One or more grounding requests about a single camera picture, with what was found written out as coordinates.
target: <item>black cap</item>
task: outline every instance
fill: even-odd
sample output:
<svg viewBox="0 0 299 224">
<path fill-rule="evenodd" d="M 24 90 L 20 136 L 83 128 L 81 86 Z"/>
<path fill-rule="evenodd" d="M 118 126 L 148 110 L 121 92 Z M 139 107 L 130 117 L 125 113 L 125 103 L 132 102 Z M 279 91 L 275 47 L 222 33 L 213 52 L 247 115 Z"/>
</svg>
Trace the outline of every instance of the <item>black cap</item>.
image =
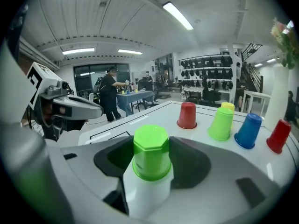
<svg viewBox="0 0 299 224">
<path fill-rule="evenodd" d="M 111 72 L 111 71 L 118 72 L 119 70 L 116 68 L 116 66 L 110 66 L 107 72 Z"/>
</svg>

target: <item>fluorescent light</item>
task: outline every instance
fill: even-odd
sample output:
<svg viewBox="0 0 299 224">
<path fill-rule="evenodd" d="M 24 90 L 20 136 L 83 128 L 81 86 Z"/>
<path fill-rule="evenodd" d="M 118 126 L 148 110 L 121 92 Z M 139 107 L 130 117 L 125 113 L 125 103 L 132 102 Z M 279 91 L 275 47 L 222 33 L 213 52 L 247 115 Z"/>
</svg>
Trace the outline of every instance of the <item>fluorescent light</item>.
<svg viewBox="0 0 299 224">
<path fill-rule="evenodd" d="M 139 51 L 133 51 L 133 50 L 122 50 L 122 49 L 119 49 L 118 52 L 123 52 L 123 53 L 131 53 L 131 54 L 138 54 L 138 55 L 141 55 L 142 52 L 139 52 Z"/>
<path fill-rule="evenodd" d="M 64 55 L 78 53 L 78 52 L 86 52 L 86 51 L 94 51 L 94 48 L 85 48 L 85 49 L 76 49 L 76 50 L 67 50 L 62 52 Z"/>
<path fill-rule="evenodd" d="M 163 5 L 163 8 L 169 12 L 172 16 L 174 16 L 188 31 L 193 30 L 193 27 L 188 22 L 188 20 L 181 14 L 180 11 L 171 3 L 168 2 Z"/>
<path fill-rule="evenodd" d="M 274 61 L 276 61 L 275 59 L 271 59 L 271 60 L 268 60 L 267 62 L 274 62 Z"/>
</svg>

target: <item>person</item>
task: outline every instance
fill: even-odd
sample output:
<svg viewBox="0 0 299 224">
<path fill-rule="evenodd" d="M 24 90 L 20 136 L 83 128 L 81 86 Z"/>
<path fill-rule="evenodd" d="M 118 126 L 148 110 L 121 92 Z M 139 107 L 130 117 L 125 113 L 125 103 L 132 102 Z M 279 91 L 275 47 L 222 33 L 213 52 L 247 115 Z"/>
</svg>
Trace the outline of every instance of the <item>person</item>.
<svg viewBox="0 0 299 224">
<path fill-rule="evenodd" d="M 285 112 L 286 121 L 293 121 L 297 123 L 296 117 L 296 103 L 293 101 L 293 92 L 289 91 L 288 106 Z"/>
<path fill-rule="evenodd" d="M 145 77 L 147 78 L 148 82 L 153 82 L 153 78 L 150 76 L 150 72 L 145 72 Z"/>
<path fill-rule="evenodd" d="M 102 77 L 99 85 L 100 106 L 103 107 L 104 113 L 106 114 L 109 123 L 114 120 L 113 115 L 115 116 L 116 120 L 121 119 L 121 114 L 117 112 L 116 107 L 116 87 L 127 86 L 126 83 L 116 82 L 114 80 L 113 77 L 116 76 L 116 73 L 117 68 L 115 66 L 111 66 L 107 70 L 107 74 Z"/>
<path fill-rule="evenodd" d="M 240 78 L 241 78 L 241 64 L 240 62 L 237 62 L 237 83 L 240 82 Z"/>
<path fill-rule="evenodd" d="M 244 79 L 243 76 L 241 76 L 240 77 L 240 82 L 237 82 L 236 92 L 235 92 L 236 99 L 238 99 L 239 112 L 241 112 L 241 107 L 242 107 L 243 96 L 244 96 L 244 91 L 245 90 L 248 91 L 248 89 L 246 88 L 245 79 Z"/>
<path fill-rule="evenodd" d="M 247 62 L 243 62 L 243 65 L 241 67 L 241 76 L 242 77 L 245 77 L 245 69 L 246 69 L 246 65 L 247 65 Z"/>
</svg>

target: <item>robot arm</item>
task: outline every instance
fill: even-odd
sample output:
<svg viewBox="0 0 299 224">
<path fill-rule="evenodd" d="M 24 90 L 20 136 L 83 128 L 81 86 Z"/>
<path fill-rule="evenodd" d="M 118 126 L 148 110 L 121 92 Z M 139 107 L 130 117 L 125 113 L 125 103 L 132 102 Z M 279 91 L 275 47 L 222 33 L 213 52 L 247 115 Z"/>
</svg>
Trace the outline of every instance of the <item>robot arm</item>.
<svg viewBox="0 0 299 224">
<path fill-rule="evenodd" d="M 33 62 L 27 78 L 36 86 L 29 106 L 47 139 L 58 141 L 63 130 L 80 130 L 87 119 L 95 119 L 103 114 L 101 106 L 71 95 L 68 83 L 41 64 Z M 49 119 L 44 114 L 46 105 L 52 110 Z"/>
</svg>

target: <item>blue table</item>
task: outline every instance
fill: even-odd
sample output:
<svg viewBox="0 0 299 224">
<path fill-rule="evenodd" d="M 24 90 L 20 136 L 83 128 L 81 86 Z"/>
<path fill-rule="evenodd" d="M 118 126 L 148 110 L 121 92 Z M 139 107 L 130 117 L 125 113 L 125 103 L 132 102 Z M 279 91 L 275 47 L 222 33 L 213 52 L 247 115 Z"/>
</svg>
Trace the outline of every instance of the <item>blue table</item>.
<svg viewBox="0 0 299 224">
<path fill-rule="evenodd" d="M 120 109 L 126 112 L 126 115 L 134 114 L 133 111 L 133 102 L 137 102 L 139 100 L 143 100 L 144 109 L 146 109 L 145 101 L 154 102 L 155 94 L 152 91 L 138 91 L 130 92 L 129 94 L 118 94 L 117 95 L 117 102 Z"/>
</svg>

